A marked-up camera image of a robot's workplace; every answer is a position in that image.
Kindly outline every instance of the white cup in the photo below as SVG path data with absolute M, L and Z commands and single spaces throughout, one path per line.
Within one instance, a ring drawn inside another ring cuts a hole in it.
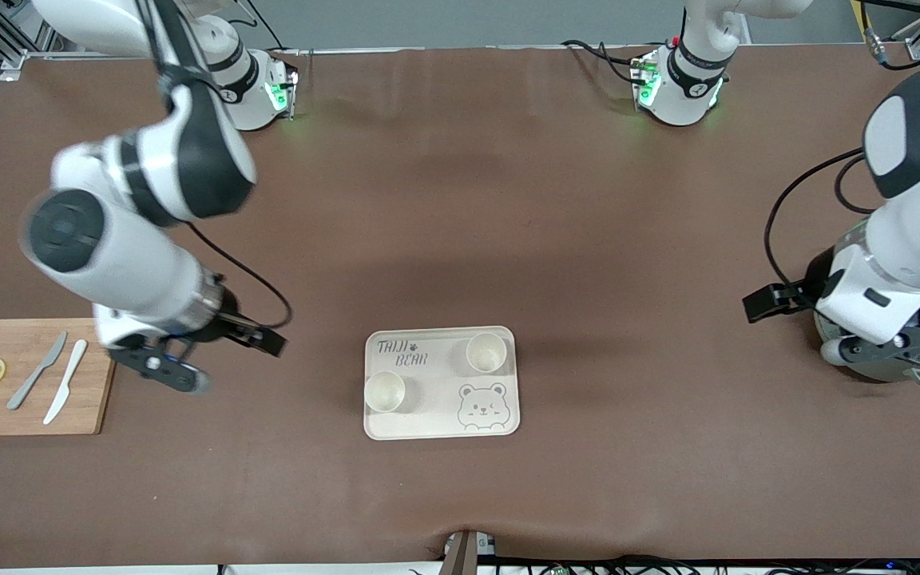
M 495 334 L 478 334 L 467 342 L 467 363 L 482 374 L 492 374 L 506 363 L 506 342 Z
M 377 372 L 364 383 L 364 402 L 380 414 L 398 409 L 405 397 L 406 384 L 393 371 Z

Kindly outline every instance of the white robotic arm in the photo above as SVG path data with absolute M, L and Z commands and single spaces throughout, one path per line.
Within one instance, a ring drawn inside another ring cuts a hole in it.
M 879 103 L 862 148 L 885 204 L 815 258 L 804 280 L 756 291 L 745 310 L 753 322 L 814 301 L 825 360 L 920 383 L 920 72 Z
M 118 56 L 149 58 L 151 50 L 136 0 L 32 0 L 45 22 L 81 46 Z M 240 130 L 292 116 L 296 70 L 262 50 L 248 50 L 229 22 L 211 12 L 219 0 L 176 0 L 204 65 L 220 87 Z
M 22 247 L 56 283 L 94 303 L 99 340 L 119 363 L 179 391 L 207 376 L 194 343 L 225 338 L 279 355 L 284 339 L 238 312 L 220 277 L 161 227 L 235 212 L 256 181 L 190 25 L 172 0 L 138 0 L 169 115 L 160 123 L 62 150 Z M 168 353 L 182 339 L 181 357 Z
M 716 104 L 724 73 L 740 44 L 738 14 L 793 18 L 811 0 L 687 0 L 679 41 L 635 61 L 632 79 L 640 109 L 672 126 L 701 120 Z

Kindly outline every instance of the metal knife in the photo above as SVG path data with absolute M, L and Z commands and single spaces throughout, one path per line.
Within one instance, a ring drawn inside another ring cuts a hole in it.
M 10 397 L 10 403 L 6 404 L 6 409 L 19 409 L 23 404 L 23 400 L 26 399 L 26 394 L 30 393 L 30 388 L 33 388 L 34 383 L 38 381 L 41 373 L 51 367 L 55 363 L 55 360 L 58 359 L 59 354 L 62 353 L 62 346 L 66 344 L 66 332 L 63 331 L 59 334 L 59 339 L 55 339 L 55 344 L 52 346 L 52 349 L 48 350 L 48 355 L 45 356 L 45 359 L 41 360 L 41 365 L 35 369 L 33 374 L 30 374 L 30 377 L 26 379 L 26 382 L 23 383 L 21 388 L 16 390 L 14 396 Z
M 55 392 L 55 399 L 52 400 L 52 407 L 48 408 L 48 414 L 45 415 L 44 425 L 52 422 L 56 415 L 59 415 L 66 400 L 69 399 L 69 380 L 73 378 L 73 373 L 77 371 L 77 365 L 80 364 L 81 357 L 84 357 L 84 350 L 87 350 L 87 339 L 77 339 L 73 344 L 73 351 L 69 353 L 69 364 L 66 365 L 66 373 L 62 376 L 62 383 L 59 383 L 59 390 Z

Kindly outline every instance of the brown table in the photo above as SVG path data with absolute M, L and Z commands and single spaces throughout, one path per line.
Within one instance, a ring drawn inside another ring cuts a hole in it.
M 808 314 L 740 305 L 773 280 L 776 194 L 858 145 L 899 79 L 864 48 L 743 48 L 686 129 L 561 50 L 297 63 L 297 119 L 246 136 L 260 185 L 201 225 L 291 297 L 284 356 L 204 347 L 202 397 L 117 369 L 100 436 L 0 438 L 0 567 L 423 560 L 461 528 L 547 557 L 920 557 L 920 389 L 823 363 Z M 87 316 L 22 258 L 22 210 L 56 150 L 160 117 L 142 61 L 30 61 L 0 87 L 0 317 Z M 855 222 L 830 183 L 784 208 L 795 276 Z M 496 323 L 515 434 L 365 437 L 371 332 Z

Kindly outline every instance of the tray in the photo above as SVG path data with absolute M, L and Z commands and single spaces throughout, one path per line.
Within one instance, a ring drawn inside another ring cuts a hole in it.
M 467 343 L 485 332 L 506 343 L 506 360 L 492 374 L 467 363 Z M 374 332 L 364 346 L 364 379 L 393 371 L 404 379 L 406 397 L 387 414 L 365 404 L 365 433 L 379 441 L 513 433 L 521 425 L 515 352 L 514 333 L 500 325 Z M 475 410 L 478 402 L 490 411 Z

